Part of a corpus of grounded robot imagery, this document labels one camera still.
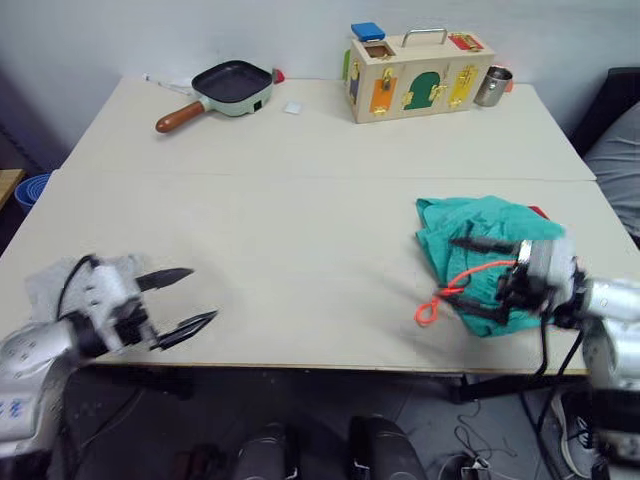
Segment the green door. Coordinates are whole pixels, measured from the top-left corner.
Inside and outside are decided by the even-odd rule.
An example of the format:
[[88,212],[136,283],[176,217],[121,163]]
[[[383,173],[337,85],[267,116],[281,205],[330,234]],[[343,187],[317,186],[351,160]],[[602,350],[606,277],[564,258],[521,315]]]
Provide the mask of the green door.
[[404,106],[405,110],[414,110],[416,108],[427,108],[433,104],[433,100],[429,99],[431,89],[440,84],[440,75],[436,72],[425,72],[418,75],[411,83],[409,95],[411,101]]

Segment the black pan surface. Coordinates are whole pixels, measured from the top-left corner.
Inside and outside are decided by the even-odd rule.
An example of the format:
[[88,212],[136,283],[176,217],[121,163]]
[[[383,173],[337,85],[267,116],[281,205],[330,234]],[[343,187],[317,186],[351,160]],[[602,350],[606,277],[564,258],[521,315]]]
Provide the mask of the black pan surface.
[[194,90],[222,103],[236,103],[271,85],[269,72],[242,60],[221,63],[195,76]]

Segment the wooden pan handle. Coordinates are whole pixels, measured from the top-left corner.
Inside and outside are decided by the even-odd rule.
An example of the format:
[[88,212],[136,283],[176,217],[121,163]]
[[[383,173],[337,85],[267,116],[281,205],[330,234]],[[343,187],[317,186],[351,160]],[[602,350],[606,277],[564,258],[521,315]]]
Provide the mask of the wooden pan handle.
[[169,115],[165,115],[158,123],[156,123],[156,130],[160,133],[167,133],[174,128],[179,127],[183,123],[188,122],[194,117],[197,117],[201,113],[204,113],[204,105],[200,102],[193,102],[180,110],[176,110]]

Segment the metal handle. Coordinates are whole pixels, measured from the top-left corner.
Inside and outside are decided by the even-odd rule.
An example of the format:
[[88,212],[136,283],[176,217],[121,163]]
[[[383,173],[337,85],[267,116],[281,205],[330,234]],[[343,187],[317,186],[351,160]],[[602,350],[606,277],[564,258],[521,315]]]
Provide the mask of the metal handle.
[[440,40],[440,45],[444,43],[444,41],[447,39],[447,35],[449,34],[446,28],[416,28],[414,30],[409,30],[404,34],[404,38],[402,39],[402,48],[406,47],[409,35],[412,35],[414,33],[442,33],[442,40]]

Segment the blue block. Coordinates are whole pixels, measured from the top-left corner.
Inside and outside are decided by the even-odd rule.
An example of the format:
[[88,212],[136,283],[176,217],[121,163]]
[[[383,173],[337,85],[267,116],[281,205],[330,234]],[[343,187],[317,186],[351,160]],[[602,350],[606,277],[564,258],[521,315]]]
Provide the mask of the blue block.
[[371,40],[382,40],[384,31],[373,22],[352,23],[351,31],[356,34],[361,42],[369,42]]

